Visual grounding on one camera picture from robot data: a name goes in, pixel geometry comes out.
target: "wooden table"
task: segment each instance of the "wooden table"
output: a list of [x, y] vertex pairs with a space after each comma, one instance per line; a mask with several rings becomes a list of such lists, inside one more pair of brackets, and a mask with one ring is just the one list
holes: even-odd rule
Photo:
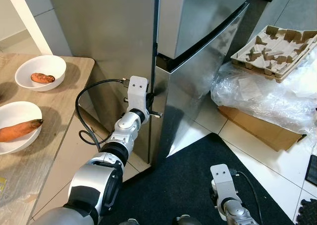
[[73, 117], [75, 99], [85, 87], [95, 62], [90, 58], [63, 56], [67, 63], [64, 81], [50, 91], [35, 92], [14, 81], [17, 68], [33, 57], [0, 53], [0, 107], [15, 101], [29, 101], [39, 106], [44, 120], [39, 137], [29, 147], [0, 155], [0, 177], [7, 179], [0, 195], [1, 225], [25, 225], [30, 220]]

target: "metal bracket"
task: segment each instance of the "metal bracket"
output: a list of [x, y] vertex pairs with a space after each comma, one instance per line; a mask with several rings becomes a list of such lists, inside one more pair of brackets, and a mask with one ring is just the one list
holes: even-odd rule
[[127, 108], [127, 112], [129, 112], [131, 109], [140, 110], [145, 116], [145, 119], [142, 124], [147, 123], [147, 121], [150, 118], [150, 114], [146, 106], [146, 94], [148, 83], [149, 82], [147, 78], [131, 76], [128, 88], [129, 107]]
[[236, 189], [226, 164], [212, 166], [210, 167], [210, 171], [218, 194], [217, 207], [221, 214], [225, 216], [225, 212], [221, 207], [221, 203], [224, 199], [233, 198], [238, 200], [240, 203], [242, 203], [242, 201], [236, 194]]

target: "egg carton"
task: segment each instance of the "egg carton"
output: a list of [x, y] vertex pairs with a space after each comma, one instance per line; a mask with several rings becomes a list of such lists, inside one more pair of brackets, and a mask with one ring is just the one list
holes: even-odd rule
[[315, 47], [316, 42], [317, 31], [296, 31], [268, 25], [231, 59], [235, 67], [280, 83]]

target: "white wall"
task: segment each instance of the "white wall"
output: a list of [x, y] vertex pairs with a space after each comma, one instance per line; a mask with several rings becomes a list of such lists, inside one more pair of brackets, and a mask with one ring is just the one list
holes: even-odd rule
[[0, 41], [25, 30], [10, 0], [0, 0]]

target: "cardboard box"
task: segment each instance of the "cardboard box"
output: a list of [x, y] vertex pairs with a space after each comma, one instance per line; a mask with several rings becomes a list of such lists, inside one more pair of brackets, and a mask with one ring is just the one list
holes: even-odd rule
[[219, 106], [218, 109], [221, 114], [230, 121], [259, 138], [276, 151], [287, 150], [295, 142], [305, 137], [305, 135], [292, 132], [273, 123], [250, 116], [235, 108]]

